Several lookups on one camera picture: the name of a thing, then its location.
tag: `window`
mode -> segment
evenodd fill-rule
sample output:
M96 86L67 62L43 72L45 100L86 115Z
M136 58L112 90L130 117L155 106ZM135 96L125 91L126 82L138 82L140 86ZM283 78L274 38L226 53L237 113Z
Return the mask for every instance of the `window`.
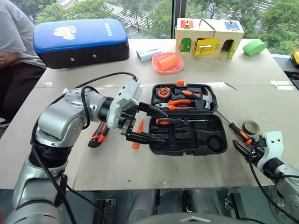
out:
M261 39L271 53L299 51L299 0L187 0L185 18L238 20L244 38Z
M35 24L115 18L132 39L171 37L172 0L11 0Z

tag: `black cable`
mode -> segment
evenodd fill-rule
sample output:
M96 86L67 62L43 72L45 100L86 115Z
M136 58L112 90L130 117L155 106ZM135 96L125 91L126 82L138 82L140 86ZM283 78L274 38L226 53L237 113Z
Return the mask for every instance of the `black cable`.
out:
M93 203L91 200L89 200L88 198L84 197L82 194L80 194L77 191L75 191L74 189L72 189L68 184L66 185L66 188L68 190L70 190L71 193L77 195L78 197L81 197L83 200L85 200L86 202L90 203L98 211L98 213L101 215L101 217L104 220L104 222L106 224L108 224L108 222L107 222L106 218L104 217L103 213L100 211L100 209L97 207L97 205L95 203Z
M251 221L251 222L256 222L256 223L260 223L260 224L266 224L266 223L263 223L263 222L258 221L256 219L253 219L253 218L239 218L238 220L244 220L244 221Z
M132 76L133 79L134 79L135 81L138 80L138 78L137 78L133 73L130 73L130 72L115 72L115 73L111 73L111 74L108 74L108 75L100 76L100 77L94 78L94 79L92 79L92 80L89 80L89 81L87 81L87 82L85 82L85 83L83 83L83 84L81 84L81 85L76 86L76 88L80 88L80 87L85 86L85 85L87 85L87 84L89 84L89 83L98 81L98 80L103 79L103 78L107 78L107 77L115 76L115 75L129 75L129 76ZM58 97L57 99L55 99L51 104L54 104L54 103L58 102L58 101L61 100L64 96L65 96L65 94L61 95L60 97ZM85 110L85 109L87 108L87 106L86 106L86 101L85 101L85 96L84 96L84 95L83 95L83 97L82 97L82 103L83 103L83 107L84 107L84 103L85 103L85 107L84 107L84 111L85 111L85 113L88 112L88 111ZM36 131L37 131L37 127L38 127L38 119L37 119L37 121L35 122L35 124L34 124L34 126L33 126L33 129L32 129L32 133L31 133L31 141L32 141L32 142L35 142L35 140L36 140ZM63 200L63 202L64 202L64 204L65 204L66 210L67 210L67 212L68 212L68 214L69 214L69 216L70 216L71 222L72 222L73 224L77 224L77 223L76 223L76 220L75 220L75 218L74 218L74 214L73 214L73 212L72 212L72 210L71 210L71 207L70 207L70 205L69 205L69 203L68 203L68 201L67 201L67 199L66 199L66 197L65 197L65 195L64 195L64 193L63 193L63 191L61 190L60 186L59 186L59 185L57 184L57 182L55 181L55 179L54 179L53 175L51 174L51 172L46 168L46 166L45 166L44 163L42 162L42 160L41 160L41 155L39 154L39 152L38 152L34 147L32 147L32 151L33 151L33 153L35 154L35 156L36 156L38 162L41 164L42 168L44 169L45 173L48 175L48 177L49 177L49 179L51 180L52 184L54 185L55 189L57 190L57 192L58 192L58 193L60 194L60 196L62 197L62 200Z
M43 168L43 170L45 171L45 173L47 174L48 178L50 179L50 181L52 182L53 186L55 187L55 189L57 190L57 193L61 196L65 208L67 210L67 213L70 216L71 219L71 223L72 224L77 224L76 219L74 217L74 214L71 210L70 204L66 199L66 196L64 194L64 192L62 191L62 189L60 188L60 186L57 184L56 180L54 179L53 175L51 174L51 172L48 170L48 168L45 166L45 164L43 163L42 159L41 159L41 155L39 153L39 151L37 151L37 149L35 147L32 147L32 152L34 153L35 157L37 158L39 164L41 165L41 167Z
M291 220L293 220L294 222L298 223L299 224L299 220L297 220L295 217L293 217L292 215L290 215L288 212L284 211L282 208L280 208L270 197L269 195L267 194L267 192L265 191L265 189L262 187L257 175L256 175L256 172L254 171L253 169L253 164L252 164L252 152L253 152L253 149L254 147L251 148L250 152L249 152L249 166L250 166L250 169L251 169L251 172L253 174L253 177L254 179L256 180L259 188L261 189L262 193L265 195L265 197L269 200L269 202L271 204L273 204L273 206L275 208L277 208L278 210L280 210L282 213L284 213L287 217L289 217Z
M82 104L83 104L83 108L84 108L86 119L87 119L86 125L82 128L82 130L88 128L90 125L90 114L89 114L88 107L86 104L86 99L85 99L85 90L86 89L90 89L90 90L95 91L96 93L99 93L95 88L93 88L92 86L88 86L88 85L83 86L81 89Z
M287 177L291 177L291 178L299 178L299 176L296 176L296 175L280 175L280 176L277 176L277 177L273 177L271 178L272 180L279 180L281 178L287 178Z

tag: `table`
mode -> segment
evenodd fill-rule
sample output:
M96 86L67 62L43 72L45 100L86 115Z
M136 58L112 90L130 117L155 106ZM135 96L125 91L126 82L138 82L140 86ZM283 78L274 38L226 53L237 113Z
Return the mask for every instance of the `table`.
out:
M143 41L131 41L131 51L135 50L135 42L138 46ZM147 40L147 42L163 47L170 47L174 44L173 40ZM231 63L235 64L234 60L243 61L240 49L237 50L237 53ZM131 53L127 63L115 62L64 70L48 69L0 140L0 189L12 189L14 187L23 161L30 152L29 140L35 120L50 102L61 95L65 87L70 89L96 77L93 73L95 69L100 70L104 75L114 71L126 70L124 66L130 68L126 71L134 72L138 76L139 82L142 83L141 101L145 103L150 102L151 89L155 82L174 83L178 79L184 78L186 82L192 83L204 81L222 81L230 85L233 83L233 86L212 85L217 96L219 111L238 126L244 120L252 119L259 123L262 133L272 130L282 131L285 146L283 161L299 168L296 160L298 144L294 141L297 138L297 133L299 133L299 93L297 91L279 90L270 84L270 80L285 80L286 76L278 68L268 51L263 51L259 56L261 56L259 59L254 59L255 62L251 62L255 65L251 65L252 76L255 79L248 80L248 83L245 72L238 74L238 78L236 78L235 73L228 72L227 67L221 72L220 69L216 72L211 63L222 64L224 62L221 59L207 59L215 74L203 72L195 74L193 70L199 68L198 63L201 64L201 62L189 58L184 58L185 68L176 75L156 74L155 71L150 70L149 64L145 64L148 69L142 70L142 72L140 72L141 67L138 65L139 73L137 73L133 71L136 67L133 68L132 65L134 61L137 61L135 60L136 55L133 53ZM258 72L260 68L266 69L263 64L266 61L273 77L269 72L261 79L257 79L261 75ZM236 64L233 67L235 72L242 70L236 68ZM217 79L217 75L222 76L223 79ZM119 76L110 78L105 82L97 82L93 86L99 87L104 95L114 96L119 87L123 86L129 79L126 76ZM43 83L46 82L52 82L52 85L43 87ZM142 116L142 113L137 115L136 124L139 123ZM133 150L132 143L125 141L125 137L120 135L119 130L110 130L103 144L99 148L91 149L87 147L87 143L97 126L97 124L92 123L90 128L81 132L69 156L69 164L66 169L69 183L76 190L255 186L256 183L248 164L232 145L231 140L235 138L235 135L229 129L227 122L222 121L228 140L227 151L220 155L202 157L154 155L147 145L141 145L139 150ZM148 122L149 118L145 117L145 130L148 128ZM271 183L262 174L259 173L258 176L262 184Z

